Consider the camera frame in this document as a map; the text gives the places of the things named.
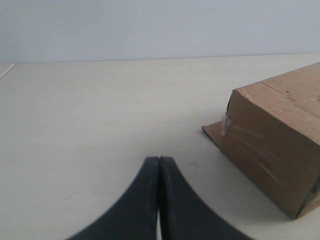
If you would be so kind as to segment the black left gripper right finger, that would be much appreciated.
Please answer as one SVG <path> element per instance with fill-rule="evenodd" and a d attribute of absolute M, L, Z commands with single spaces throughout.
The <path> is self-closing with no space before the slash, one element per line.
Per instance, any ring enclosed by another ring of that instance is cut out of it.
<path fill-rule="evenodd" d="M 172 157 L 159 160 L 158 208 L 163 240 L 245 240 L 247 236 L 192 189 Z"/>

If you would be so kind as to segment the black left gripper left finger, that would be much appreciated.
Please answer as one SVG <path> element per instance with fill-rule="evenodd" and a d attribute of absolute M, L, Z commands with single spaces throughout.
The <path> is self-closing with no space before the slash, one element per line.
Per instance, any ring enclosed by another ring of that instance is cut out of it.
<path fill-rule="evenodd" d="M 70 240 L 155 240 L 159 158 L 147 157 L 123 195 Z"/>

